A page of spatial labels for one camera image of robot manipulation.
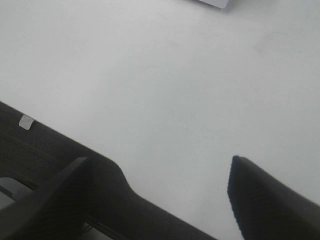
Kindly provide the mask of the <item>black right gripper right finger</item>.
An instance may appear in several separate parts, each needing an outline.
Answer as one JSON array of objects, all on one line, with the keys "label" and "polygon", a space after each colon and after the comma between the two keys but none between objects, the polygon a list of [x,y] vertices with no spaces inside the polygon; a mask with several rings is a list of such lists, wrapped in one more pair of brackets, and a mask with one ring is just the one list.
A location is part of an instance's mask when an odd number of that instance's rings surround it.
[{"label": "black right gripper right finger", "polygon": [[227,194],[245,240],[318,240],[320,207],[249,159],[233,156]]}]

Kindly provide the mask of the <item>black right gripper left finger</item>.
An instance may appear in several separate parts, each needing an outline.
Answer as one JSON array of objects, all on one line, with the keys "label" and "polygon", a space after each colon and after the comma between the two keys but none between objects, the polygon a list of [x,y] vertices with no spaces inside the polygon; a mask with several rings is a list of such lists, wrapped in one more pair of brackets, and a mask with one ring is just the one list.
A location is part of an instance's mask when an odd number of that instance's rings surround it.
[{"label": "black right gripper left finger", "polygon": [[2,240],[77,240],[90,209],[93,173],[80,157],[44,185],[0,211]]}]

